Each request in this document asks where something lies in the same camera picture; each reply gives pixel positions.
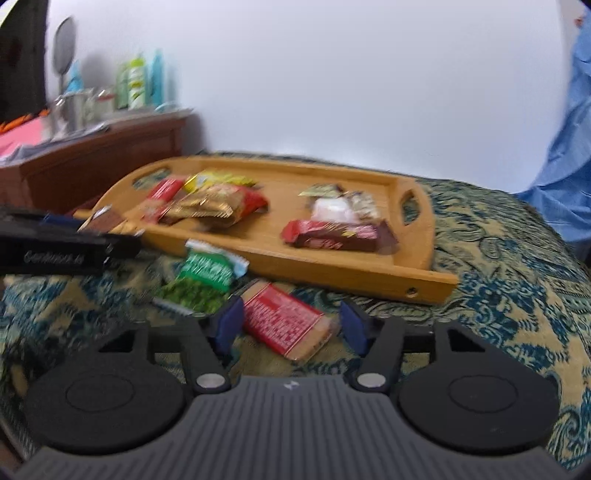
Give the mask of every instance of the white bottle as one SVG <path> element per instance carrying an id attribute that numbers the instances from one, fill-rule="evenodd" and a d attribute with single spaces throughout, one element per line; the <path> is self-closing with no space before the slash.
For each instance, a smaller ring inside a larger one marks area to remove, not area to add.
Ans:
<path id="1" fill-rule="evenodd" d="M 140 53 L 129 62 L 129 109 L 146 105 L 146 62 Z"/>

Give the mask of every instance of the green bottle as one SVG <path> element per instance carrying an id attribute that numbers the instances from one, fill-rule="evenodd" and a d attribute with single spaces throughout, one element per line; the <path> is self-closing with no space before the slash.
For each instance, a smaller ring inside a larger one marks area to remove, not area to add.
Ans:
<path id="1" fill-rule="evenodd" d="M 140 53 L 129 62 L 129 109 L 146 106 L 146 62 Z"/>
<path id="2" fill-rule="evenodd" d="M 127 108 L 129 104 L 128 65 L 122 63 L 117 69 L 117 108 Z"/>

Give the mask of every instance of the wooden tray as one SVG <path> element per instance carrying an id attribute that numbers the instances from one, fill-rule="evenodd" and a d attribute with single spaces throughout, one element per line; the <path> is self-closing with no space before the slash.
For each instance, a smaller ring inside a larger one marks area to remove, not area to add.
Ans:
<path id="1" fill-rule="evenodd" d="M 197 222 L 186 219 L 174 226 L 147 225 L 144 239 L 174 255 L 184 255 L 184 243 L 197 238 L 234 251 L 248 259 L 252 272 L 293 283 L 310 283 L 372 297 L 420 303 L 441 303 L 457 285 L 455 275 L 431 271 L 435 219 L 429 197 L 411 178 L 318 164 L 222 157 L 186 157 L 158 161 L 127 175 L 96 204 L 126 212 L 145 199 L 146 190 L 133 183 L 150 173 L 169 168 L 173 174 L 195 174 L 205 168 L 226 170 L 257 179 L 268 198 L 270 211 L 253 213 L 224 233 L 196 232 Z M 306 199 L 298 194 L 314 183 L 340 183 L 346 190 L 370 192 L 392 229 L 400 248 L 392 256 L 293 248 L 280 232 L 289 220 L 308 219 Z M 414 197 L 418 218 L 404 225 L 402 205 Z"/>

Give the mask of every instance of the white wall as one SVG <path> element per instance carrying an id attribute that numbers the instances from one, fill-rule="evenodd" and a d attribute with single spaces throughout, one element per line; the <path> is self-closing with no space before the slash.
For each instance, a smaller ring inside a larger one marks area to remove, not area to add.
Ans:
<path id="1" fill-rule="evenodd" d="M 48 38 L 75 16 L 92 83 L 162 47 L 210 149 L 515 192 L 537 174 L 563 113 L 556 2 L 52 0 Z"/>

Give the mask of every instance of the tray handle hole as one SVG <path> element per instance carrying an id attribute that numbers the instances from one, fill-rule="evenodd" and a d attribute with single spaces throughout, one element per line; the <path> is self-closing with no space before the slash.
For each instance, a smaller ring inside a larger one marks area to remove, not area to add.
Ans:
<path id="1" fill-rule="evenodd" d="M 421 208 L 418 205 L 417 199 L 411 193 L 402 203 L 402 219 L 404 225 L 413 223 L 421 213 Z"/>
<path id="2" fill-rule="evenodd" d="M 168 177 L 172 171 L 168 167 L 160 167 L 155 170 L 134 179 L 134 190 L 152 189 L 158 182 Z"/>

